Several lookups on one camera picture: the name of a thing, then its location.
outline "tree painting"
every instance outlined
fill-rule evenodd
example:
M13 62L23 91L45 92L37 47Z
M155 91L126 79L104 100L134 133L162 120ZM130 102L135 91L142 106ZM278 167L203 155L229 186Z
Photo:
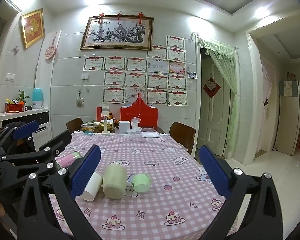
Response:
M131 42L143 43L145 35L145 26L137 21L103 21L97 22L91 28L89 41L98 42Z

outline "blue gripper pad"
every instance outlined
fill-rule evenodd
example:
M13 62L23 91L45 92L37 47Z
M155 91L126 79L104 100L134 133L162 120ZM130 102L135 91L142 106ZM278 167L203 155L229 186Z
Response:
M39 129L39 124L36 121L26 123L25 125L20 126L14 131L12 135L12 139L21 140L25 137L28 137L30 134L36 132L38 129Z
M200 148L199 158L218 194L227 198L231 194L229 177L207 145Z
M86 155L79 160L80 162L70 175L70 195L73 199L76 196L82 195L93 172L101 160L101 151L99 146L92 145Z

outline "shelf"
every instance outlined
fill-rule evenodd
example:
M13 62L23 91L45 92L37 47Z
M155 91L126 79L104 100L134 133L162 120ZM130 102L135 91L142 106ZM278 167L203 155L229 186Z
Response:
M49 108L32 109L20 113L0 113L0 121L13 119L21 116L48 112Z

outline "gold picture frame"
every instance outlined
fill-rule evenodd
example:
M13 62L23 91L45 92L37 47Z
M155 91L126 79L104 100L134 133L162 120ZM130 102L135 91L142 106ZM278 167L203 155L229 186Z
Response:
M90 17L84 31L83 49L151 50L153 18L137 15L104 15Z
M43 8L22 15L19 19L21 40L24 49L28 49L45 37Z

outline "dining table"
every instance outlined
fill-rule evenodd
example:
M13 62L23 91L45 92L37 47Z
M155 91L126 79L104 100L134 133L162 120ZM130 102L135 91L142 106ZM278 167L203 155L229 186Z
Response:
M144 138L118 133L88 136L77 131L57 158L74 151L84 156L92 145L101 150L96 171L103 174L106 166L117 163L128 173L120 199L107 198L102 188L93 201L75 199L102 239L197 240L222 208L225 198L217 193L203 166L167 134ZM151 177L146 193L133 188L133 176L139 173ZM50 202L61 229L72 235L55 195L50 195ZM229 234L237 229L236 219Z

